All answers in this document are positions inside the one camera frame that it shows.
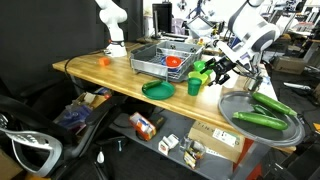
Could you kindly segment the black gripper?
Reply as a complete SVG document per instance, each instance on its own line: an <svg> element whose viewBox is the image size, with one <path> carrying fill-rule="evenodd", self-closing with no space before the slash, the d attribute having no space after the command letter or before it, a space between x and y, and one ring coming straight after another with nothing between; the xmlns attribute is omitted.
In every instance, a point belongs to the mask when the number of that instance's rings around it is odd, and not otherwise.
<svg viewBox="0 0 320 180"><path fill-rule="evenodd" d="M230 79L228 72L236 66L231 60L226 57L216 60L211 58L204 63L203 69L200 71L201 74L211 74L215 72L215 79L209 83L209 86L214 84L222 85Z"/></svg>

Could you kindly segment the white active robot arm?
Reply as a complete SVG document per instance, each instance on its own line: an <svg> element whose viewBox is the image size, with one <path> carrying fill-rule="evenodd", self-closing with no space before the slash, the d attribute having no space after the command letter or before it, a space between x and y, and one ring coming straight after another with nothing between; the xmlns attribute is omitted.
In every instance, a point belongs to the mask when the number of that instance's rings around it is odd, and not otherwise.
<svg viewBox="0 0 320 180"><path fill-rule="evenodd" d="M262 53L280 36L279 28L267 22L258 11L264 0L222 0L219 11L225 12L224 20L227 29L233 33L240 42L230 47L221 40L213 40L210 44L219 48L224 56L216 60L212 58L205 63L200 71L213 70L215 78L208 85L222 85L230 79L228 72L237 68L236 74L256 80L260 70L255 56Z"/></svg>

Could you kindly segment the white second robot arm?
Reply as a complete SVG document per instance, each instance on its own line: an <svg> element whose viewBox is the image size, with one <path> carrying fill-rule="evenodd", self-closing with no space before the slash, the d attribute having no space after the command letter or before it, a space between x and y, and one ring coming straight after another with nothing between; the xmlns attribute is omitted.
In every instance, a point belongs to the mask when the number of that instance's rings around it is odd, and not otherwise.
<svg viewBox="0 0 320 180"><path fill-rule="evenodd" d="M110 42L107 50L111 57L124 57L127 51L124 43L124 33L119 27L119 23L127 20L127 13L112 0L95 0L101 8L99 12L100 20L107 26L110 34Z"/></svg>

